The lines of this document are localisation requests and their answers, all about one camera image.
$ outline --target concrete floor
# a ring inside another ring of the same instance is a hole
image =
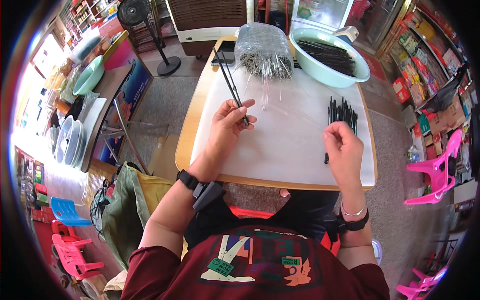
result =
[[[167,39],[167,44],[164,49],[167,57],[176,55],[182,58],[182,65],[185,61],[188,63],[181,70],[181,76],[154,78],[136,112],[135,120],[168,122],[168,132],[179,134],[198,82],[198,70],[201,72],[206,61],[187,57],[176,38]],[[159,53],[151,51],[141,54],[141,57],[154,73],[161,62]],[[442,235],[449,201],[444,199],[436,205],[403,204],[405,199],[417,196],[423,182],[420,174],[407,172],[405,168],[411,137],[403,124],[402,108],[389,84],[371,77],[361,84],[361,88],[372,123],[378,166],[377,183],[365,195],[371,214],[373,237],[383,248],[381,268],[390,287],[391,298],[397,299],[397,284],[408,284],[414,279],[411,268],[424,265],[423,257],[436,246],[428,241]],[[156,140],[163,132],[165,129],[133,135],[132,139],[145,163],[148,164]],[[120,159],[138,163],[129,147],[123,148]],[[224,188],[227,190],[227,203],[241,208],[274,213],[286,201],[279,196],[278,189],[237,184],[225,184]],[[81,216],[89,218],[87,207],[80,206],[77,211]],[[115,276],[121,270],[120,265],[109,252],[108,246],[99,240],[95,229],[80,228],[78,233],[84,239],[91,238],[93,241],[85,249],[86,258],[103,261],[105,267],[102,273],[107,279]]]

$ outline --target pile of black sticks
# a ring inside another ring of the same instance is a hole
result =
[[[332,100],[330,96],[330,106],[327,109],[328,111],[328,125],[337,121],[345,121],[349,127],[352,129],[353,133],[357,135],[357,122],[359,119],[358,113],[352,109],[352,105],[349,105],[346,100],[342,97],[342,104],[337,106],[336,100]],[[328,164],[328,154],[325,153],[325,164]]]
[[[308,53],[308,55],[312,56],[327,67],[345,75],[355,77],[355,75],[353,75],[355,61],[346,50],[306,40],[297,41],[297,44],[303,49],[303,51]]]

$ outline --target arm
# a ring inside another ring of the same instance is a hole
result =
[[[333,176],[342,192],[342,205],[348,214],[355,214],[365,206],[365,196],[360,181],[363,143],[345,122],[334,122],[324,132],[324,143]],[[346,222],[362,220],[367,209],[358,216],[343,214]],[[340,236],[341,248],[337,258],[352,269],[361,264],[377,264],[372,247],[370,222],[358,231],[346,231]]]
[[[240,132],[253,129],[252,123],[257,121],[256,117],[247,116],[250,122],[248,127],[241,118],[245,116],[247,108],[254,104],[253,99],[245,101],[241,108],[236,108],[233,99],[222,104],[213,117],[205,149],[187,169],[190,175],[195,176],[199,182],[211,182],[217,178]],[[178,257],[181,256],[183,232],[195,215],[192,208],[195,199],[192,194],[193,191],[180,180],[170,188],[148,219],[139,248],[163,246]]]

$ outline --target black pants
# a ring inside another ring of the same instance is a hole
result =
[[[290,199],[268,219],[239,219],[227,206],[223,198],[216,199],[198,212],[190,221],[184,236],[188,250],[212,234],[245,225],[264,225],[287,228],[309,238],[321,241],[325,232],[331,241],[336,241],[336,217],[333,208],[338,198],[336,191],[290,190]]]

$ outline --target silver bracelet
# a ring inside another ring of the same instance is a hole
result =
[[[367,203],[366,203],[366,202],[365,202],[365,205],[363,206],[363,208],[362,208],[359,212],[357,212],[356,214],[352,214],[352,215],[351,215],[351,214],[348,214],[348,213],[345,212],[345,209],[343,208],[343,201],[342,201],[342,204],[340,205],[340,210],[341,210],[342,213],[343,213],[344,215],[346,215],[346,216],[359,216],[359,215],[361,215],[361,213],[363,213],[363,210],[365,209],[365,207],[367,207]]]

